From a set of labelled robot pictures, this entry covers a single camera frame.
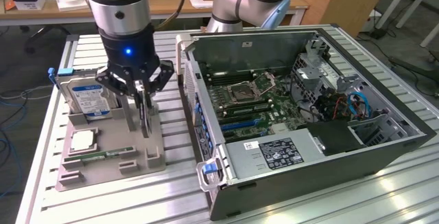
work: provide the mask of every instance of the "aluminum workbench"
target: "aluminum workbench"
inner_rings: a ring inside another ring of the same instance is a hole
[[[438,109],[340,28],[325,25],[322,28],[438,131]],[[177,35],[189,32],[198,31],[155,34],[161,59],[175,61]],[[353,71],[348,63],[332,60],[345,74]],[[83,68],[90,65],[94,68],[106,62],[99,35],[70,37],[61,67]],[[207,199],[195,171],[177,77],[155,100],[161,108],[166,171],[58,192],[55,184],[69,105],[58,89],[54,89],[18,223],[211,223]],[[438,168],[439,136],[402,156],[378,174],[215,223],[432,223],[439,220]]]

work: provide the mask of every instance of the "circuit board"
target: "circuit board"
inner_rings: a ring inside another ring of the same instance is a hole
[[[271,73],[263,72],[254,81],[207,88],[227,142],[287,132],[306,123]]]

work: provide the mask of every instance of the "hard drive label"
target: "hard drive label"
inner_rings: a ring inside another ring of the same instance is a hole
[[[110,112],[107,99],[102,96],[105,89],[101,85],[74,87],[77,101],[87,116],[101,116]]]
[[[305,162],[291,138],[259,144],[271,170]]]

